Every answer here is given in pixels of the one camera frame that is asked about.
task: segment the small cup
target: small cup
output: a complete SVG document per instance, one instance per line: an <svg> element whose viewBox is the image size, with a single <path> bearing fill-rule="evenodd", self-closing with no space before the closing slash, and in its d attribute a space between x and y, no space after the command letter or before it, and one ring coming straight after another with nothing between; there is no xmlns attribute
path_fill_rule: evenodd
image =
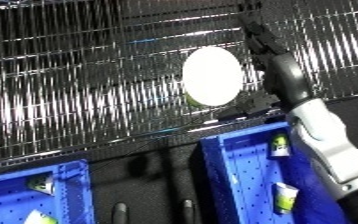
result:
<svg viewBox="0 0 358 224"><path fill-rule="evenodd" d="M53 195L54 183L52 174L40 174L30 176L27 179L27 187L45 194Z"/></svg>
<svg viewBox="0 0 358 224"><path fill-rule="evenodd" d="M270 143L270 157L285 157L290 155L290 143L287 135L284 133L274 135Z"/></svg>
<svg viewBox="0 0 358 224"><path fill-rule="evenodd" d="M28 216L24 224L57 224L57 220L41 213L38 210L33 210Z"/></svg>
<svg viewBox="0 0 358 224"><path fill-rule="evenodd" d="M288 214L294 207L299 189L284 184L276 183L275 209L280 214Z"/></svg>

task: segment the blue bin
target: blue bin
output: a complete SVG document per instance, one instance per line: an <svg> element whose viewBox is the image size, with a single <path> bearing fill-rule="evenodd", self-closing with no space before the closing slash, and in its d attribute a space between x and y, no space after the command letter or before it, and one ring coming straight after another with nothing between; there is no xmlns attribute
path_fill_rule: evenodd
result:
<svg viewBox="0 0 358 224"><path fill-rule="evenodd" d="M348 223L302 152L291 147L290 157L269 158L270 142L277 133L288 134L287 123L262 125L201 140L219 222ZM275 213L276 182L300 189L290 214Z"/></svg>
<svg viewBox="0 0 358 224"><path fill-rule="evenodd" d="M31 190L28 177L52 174L54 195ZM0 224L24 223L34 209L59 224L94 224L88 164L85 160L0 175Z"/></svg>

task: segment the yellow-green label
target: yellow-green label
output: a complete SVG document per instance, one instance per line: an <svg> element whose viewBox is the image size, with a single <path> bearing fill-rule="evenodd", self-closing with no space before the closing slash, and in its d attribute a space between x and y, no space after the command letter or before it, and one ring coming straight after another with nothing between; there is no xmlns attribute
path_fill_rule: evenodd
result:
<svg viewBox="0 0 358 224"><path fill-rule="evenodd" d="M57 220L38 210L33 210L24 224L57 224Z"/></svg>
<svg viewBox="0 0 358 224"><path fill-rule="evenodd" d="M276 196L276 205L278 208L291 211L294 206L295 198L285 197L283 195Z"/></svg>
<svg viewBox="0 0 358 224"><path fill-rule="evenodd" d="M27 179L27 187L46 194L53 194L52 174L40 174Z"/></svg>
<svg viewBox="0 0 358 224"><path fill-rule="evenodd" d="M203 105L199 102L197 102L193 97L190 96L190 94L185 93L186 101L188 104L190 104L193 107L202 107Z"/></svg>

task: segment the metal wire rack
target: metal wire rack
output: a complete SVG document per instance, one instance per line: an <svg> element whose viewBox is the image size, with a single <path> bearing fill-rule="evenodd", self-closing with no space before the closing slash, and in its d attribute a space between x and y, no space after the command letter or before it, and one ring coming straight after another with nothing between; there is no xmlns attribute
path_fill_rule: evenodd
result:
<svg viewBox="0 0 358 224"><path fill-rule="evenodd" d="M221 108L189 107L181 84L184 60L202 46L231 51L245 64L244 92L260 89L236 22L250 2L0 0L0 162L213 119ZM358 0L260 4L316 93L358 95Z"/></svg>

